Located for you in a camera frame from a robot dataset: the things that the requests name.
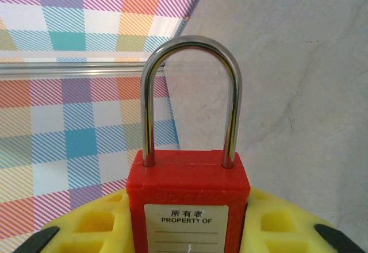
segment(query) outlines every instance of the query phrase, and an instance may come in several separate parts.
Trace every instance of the plaid fabric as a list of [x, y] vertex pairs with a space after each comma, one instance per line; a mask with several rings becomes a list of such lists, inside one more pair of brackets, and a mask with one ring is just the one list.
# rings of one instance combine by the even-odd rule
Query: plaid fabric
[[[0, 252], [125, 187], [141, 148], [140, 78], [0, 81]], [[166, 81], [154, 83], [155, 144], [178, 149]]]
[[0, 0], [0, 62], [142, 61], [197, 1]]

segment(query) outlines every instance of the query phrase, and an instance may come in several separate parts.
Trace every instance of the yellow foam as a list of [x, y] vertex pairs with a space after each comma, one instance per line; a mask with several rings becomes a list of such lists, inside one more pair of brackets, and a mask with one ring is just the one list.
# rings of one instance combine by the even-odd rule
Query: yellow foam
[[[336, 253], [313, 229], [332, 225], [285, 200], [252, 188], [239, 253]], [[51, 221], [60, 231], [42, 253], [134, 253], [125, 189]]]

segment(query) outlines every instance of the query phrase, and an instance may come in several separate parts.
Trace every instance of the lock body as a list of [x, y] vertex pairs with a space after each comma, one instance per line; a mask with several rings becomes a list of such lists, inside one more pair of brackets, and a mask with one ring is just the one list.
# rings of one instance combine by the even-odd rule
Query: lock body
[[[136, 252], [149, 252], [145, 207], [152, 205], [224, 206], [228, 210], [223, 222], [226, 226], [221, 225], [226, 227], [224, 252], [239, 252], [250, 185], [239, 155], [236, 154], [232, 169], [221, 166], [222, 156], [223, 151], [156, 150], [155, 165], [144, 167], [142, 151], [137, 153], [126, 183]], [[181, 218], [186, 221], [180, 222], [189, 223], [190, 219], [196, 220]]]

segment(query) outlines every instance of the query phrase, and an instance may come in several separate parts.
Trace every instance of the red padlock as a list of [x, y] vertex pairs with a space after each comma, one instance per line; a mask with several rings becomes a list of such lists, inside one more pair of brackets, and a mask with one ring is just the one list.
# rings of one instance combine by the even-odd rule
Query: red padlock
[[[223, 151], [154, 149], [153, 79], [173, 53], [200, 49], [214, 55], [229, 77]], [[182, 36], [160, 46], [147, 60], [141, 80], [143, 150], [126, 183], [137, 253], [238, 253], [250, 185], [235, 152], [242, 76], [232, 54], [202, 36]]]

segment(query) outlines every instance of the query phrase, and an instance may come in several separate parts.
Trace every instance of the padlock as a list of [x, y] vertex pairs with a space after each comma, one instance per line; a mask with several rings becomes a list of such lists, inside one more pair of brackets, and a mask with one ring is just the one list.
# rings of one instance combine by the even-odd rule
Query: padlock
[[[184, 49], [212, 54], [228, 74], [223, 151], [154, 148], [153, 80], [163, 61]], [[147, 60], [140, 88], [143, 149], [137, 153], [126, 182], [137, 253], [239, 252], [250, 193], [246, 171], [235, 152], [241, 79], [233, 55], [207, 37], [172, 39]]]

